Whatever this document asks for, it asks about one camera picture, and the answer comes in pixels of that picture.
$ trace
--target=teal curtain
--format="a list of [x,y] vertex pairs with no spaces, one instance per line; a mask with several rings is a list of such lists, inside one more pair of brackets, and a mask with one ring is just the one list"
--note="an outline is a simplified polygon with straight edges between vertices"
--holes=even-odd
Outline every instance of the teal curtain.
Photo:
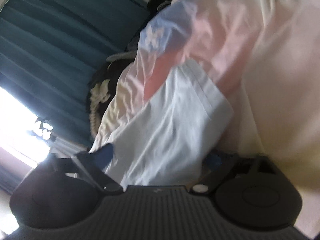
[[0,86],[59,136],[90,146],[87,83],[148,16],[142,0],[9,0],[0,13]]
[[12,175],[0,165],[0,189],[12,195],[14,189],[19,185],[22,179]]

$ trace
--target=wrinkled fabric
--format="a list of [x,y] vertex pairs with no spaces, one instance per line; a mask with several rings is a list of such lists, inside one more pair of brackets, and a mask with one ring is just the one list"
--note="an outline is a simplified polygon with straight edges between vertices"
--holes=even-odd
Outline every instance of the wrinkled fabric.
[[[93,148],[126,127],[172,66],[193,58],[235,111],[219,148],[264,153],[301,192],[320,192],[320,0],[174,1],[141,32]],[[320,231],[312,216],[309,237]]]
[[199,178],[233,111],[195,61],[171,69],[165,83],[112,141],[105,173],[128,185],[186,185]]

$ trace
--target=blue fabric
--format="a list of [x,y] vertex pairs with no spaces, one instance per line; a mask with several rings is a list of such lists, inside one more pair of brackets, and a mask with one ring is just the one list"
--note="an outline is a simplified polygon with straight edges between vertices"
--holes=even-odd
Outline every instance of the blue fabric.
[[220,150],[213,149],[207,157],[203,160],[203,163],[211,170],[215,171],[219,166],[221,166],[224,162],[227,162],[230,158],[232,158],[232,154],[224,153]]
[[91,154],[94,156],[93,161],[95,166],[100,170],[104,170],[113,159],[113,145],[108,143]]
[[9,0],[0,13],[0,86],[59,136],[90,146],[87,83],[148,16],[142,0]]

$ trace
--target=white sheet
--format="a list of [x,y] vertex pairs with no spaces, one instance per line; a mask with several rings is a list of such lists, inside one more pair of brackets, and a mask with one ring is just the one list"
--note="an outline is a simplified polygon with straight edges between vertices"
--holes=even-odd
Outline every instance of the white sheet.
[[233,111],[195,61],[171,69],[143,109],[109,139],[114,158],[108,174],[128,185],[185,185],[199,178]]

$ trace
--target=sunlight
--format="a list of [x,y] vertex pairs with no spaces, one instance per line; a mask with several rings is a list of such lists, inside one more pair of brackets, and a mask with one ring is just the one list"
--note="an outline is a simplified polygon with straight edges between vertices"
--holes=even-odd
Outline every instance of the sunlight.
[[[37,116],[1,87],[0,103],[0,147],[31,167],[35,166],[35,163],[42,162],[47,157],[50,147],[26,132],[34,129]],[[44,124],[44,128],[48,131],[43,132],[39,128],[41,131],[39,136],[49,139],[51,135],[49,130],[52,130],[52,126]],[[35,163],[26,161],[25,156],[18,156],[19,153]]]
[[0,219],[0,230],[2,230],[7,235],[13,233],[19,227],[16,218],[12,214],[8,214]]

